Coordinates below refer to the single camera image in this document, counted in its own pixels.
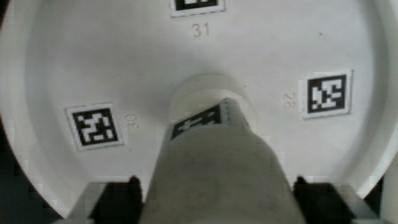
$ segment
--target white surface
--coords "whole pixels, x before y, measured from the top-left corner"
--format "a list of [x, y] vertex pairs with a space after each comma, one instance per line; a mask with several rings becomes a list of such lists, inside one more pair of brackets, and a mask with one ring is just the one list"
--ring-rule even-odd
[[[2, 118], [23, 170], [64, 216], [87, 182], [137, 175], [148, 190], [173, 92], [203, 73], [238, 80], [290, 182], [299, 174], [348, 182], [366, 195], [398, 149], [398, 10], [396, 1], [375, 2], [389, 42], [372, 0], [229, 0], [226, 12], [185, 18], [171, 18], [169, 1], [13, 1]], [[284, 96], [297, 96], [304, 74], [345, 68], [352, 113], [304, 120]], [[114, 103], [126, 145], [80, 152], [64, 109], [101, 102]]]

